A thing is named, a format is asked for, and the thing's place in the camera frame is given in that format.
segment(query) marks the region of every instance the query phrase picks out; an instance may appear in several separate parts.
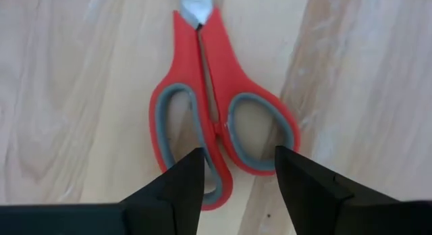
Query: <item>scissor handle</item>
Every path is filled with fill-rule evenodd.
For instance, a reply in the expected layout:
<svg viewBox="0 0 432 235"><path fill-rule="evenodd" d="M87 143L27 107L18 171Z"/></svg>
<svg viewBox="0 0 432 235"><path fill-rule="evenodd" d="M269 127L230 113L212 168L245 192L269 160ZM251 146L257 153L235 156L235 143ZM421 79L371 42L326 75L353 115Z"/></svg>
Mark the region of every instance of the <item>scissor handle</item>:
<svg viewBox="0 0 432 235"><path fill-rule="evenodd" d="M198 35L175 11L174 57L171 68L153 91L149 106L151 139L159 167L163 172L175 164L166 131L167 108L171 97L179 91L188 93L192 102L194 125L205 159L216 180L216 189L204 194L202 210L223 205L232 193L232 177L217 145L209 113L205 78L200 57Z"/></svg>
<svg viewBox="0 0 432 235"><path fill-rule="evenodd" d="M260 176L273 175L274 160L254 159L240 144L234 124L234 109L242 100L260 103L274 115L277 123L284 129L286 133L284 145L298 151L300 131L292 114L275 95L254 83L244 73L236 59L217 8L201 28L200 35L210 69L219 121L223 123L220 124L219 132L227 154L246 172Z"/></svg>

